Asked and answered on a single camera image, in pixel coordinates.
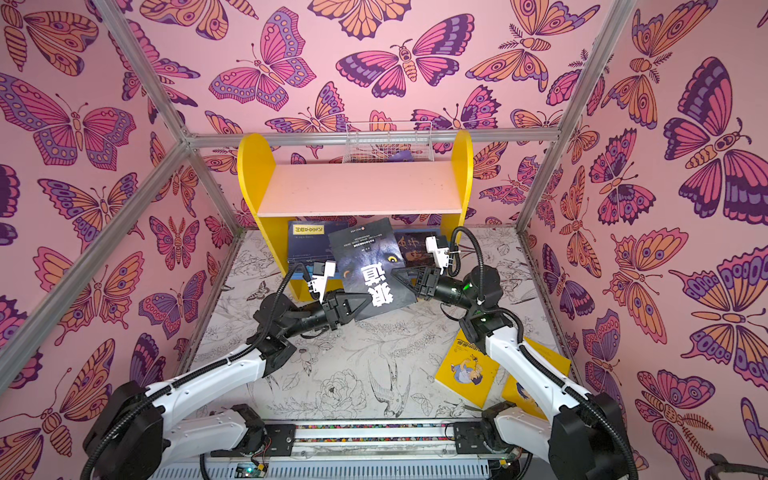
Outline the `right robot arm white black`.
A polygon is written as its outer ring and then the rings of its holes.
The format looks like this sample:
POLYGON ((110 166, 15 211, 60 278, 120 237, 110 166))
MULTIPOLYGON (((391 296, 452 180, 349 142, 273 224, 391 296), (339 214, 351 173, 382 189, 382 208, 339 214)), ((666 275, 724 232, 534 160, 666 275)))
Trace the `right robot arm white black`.
POLYGON ((463 309, 466 340, 503 367, 541 409, 535 417, 508 407, 492 415, 494 439, 550 465, 559 479, 636 479, 638 468, 618 402, 572 381, 524 337, 520 318, 503 308, 501 278, 475 267, 463 279, 435 267, 398 268, 393 275, 416 297, 463 309))

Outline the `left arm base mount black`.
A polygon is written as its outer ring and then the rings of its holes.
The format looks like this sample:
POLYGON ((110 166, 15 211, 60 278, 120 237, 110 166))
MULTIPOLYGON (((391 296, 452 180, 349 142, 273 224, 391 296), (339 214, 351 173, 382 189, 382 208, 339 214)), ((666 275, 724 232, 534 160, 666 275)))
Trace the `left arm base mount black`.
POLYGON ((295 445, 296 432, 296 424, 248 427, 232 451, 246 456, 289 457, 295 445))

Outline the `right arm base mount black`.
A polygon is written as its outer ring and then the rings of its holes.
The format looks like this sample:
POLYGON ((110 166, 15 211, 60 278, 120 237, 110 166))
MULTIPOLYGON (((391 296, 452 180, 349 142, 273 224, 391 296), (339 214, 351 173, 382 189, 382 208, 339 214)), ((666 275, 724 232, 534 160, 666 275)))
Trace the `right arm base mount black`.
POLYGON ((540 433, 518 419, 501 417, 452 424, 456 452, 460 455, 506 458, 536 451, 540 433))

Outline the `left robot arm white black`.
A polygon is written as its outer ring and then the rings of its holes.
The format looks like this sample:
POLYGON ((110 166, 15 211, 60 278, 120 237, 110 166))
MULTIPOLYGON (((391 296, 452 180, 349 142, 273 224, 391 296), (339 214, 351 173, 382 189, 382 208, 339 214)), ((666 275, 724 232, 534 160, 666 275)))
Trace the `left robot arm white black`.
POLYGON ((220 414, 193 418, 198 408, 235 388, 267 377, 295 353, 291 338, 354 320, 372 302, 367 293, 342 289, 320 301, 295 305, 268 295, 255 312, 257 332, 227 356, 187 374, 143 387, 118 387, 83 442, 83 479, 148 479, 163 465, 210 452, 252 454, 268 443, 264 420, 237 404, 220 414))

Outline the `black wolf cover book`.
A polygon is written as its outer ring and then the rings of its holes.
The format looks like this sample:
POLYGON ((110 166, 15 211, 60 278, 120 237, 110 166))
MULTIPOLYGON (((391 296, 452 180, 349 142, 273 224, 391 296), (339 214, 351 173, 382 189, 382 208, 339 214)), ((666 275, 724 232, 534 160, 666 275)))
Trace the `black wolf cover book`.
POLYGON ((346 293, 366 294, 370 303, 356 315, 366 320, 416 302, 416 297, 395 278, 405 261, 388 218, 331 233, 330 248, 346 293))

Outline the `blue book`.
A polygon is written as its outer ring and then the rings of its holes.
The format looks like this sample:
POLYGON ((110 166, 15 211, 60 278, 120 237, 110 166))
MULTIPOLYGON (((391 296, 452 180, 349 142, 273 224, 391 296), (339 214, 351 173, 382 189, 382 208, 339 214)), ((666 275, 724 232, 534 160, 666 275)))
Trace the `blue book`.
POLYGON ((323 262, 333 258, 328 236, 346 228, 343 222, 291 221, 288 230, 289 262, 323 262))
POLYGON ((312 270, 313 263, 311 261, 305 261, 305 260, 291 260, 289 262, 289 268, 305 268, 309 271, 312 270))

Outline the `dark illustrated cover book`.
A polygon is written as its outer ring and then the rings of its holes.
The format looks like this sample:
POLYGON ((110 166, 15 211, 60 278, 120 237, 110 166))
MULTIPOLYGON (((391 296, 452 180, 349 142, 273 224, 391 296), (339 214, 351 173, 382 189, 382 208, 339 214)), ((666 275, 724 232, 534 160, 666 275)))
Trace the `dark illustrated cover book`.
POLYGON ((427 230, 396 230, 394 232, 406 267, 434 266, 434 258, 427 251, 426 239, 436 233, 427 230))

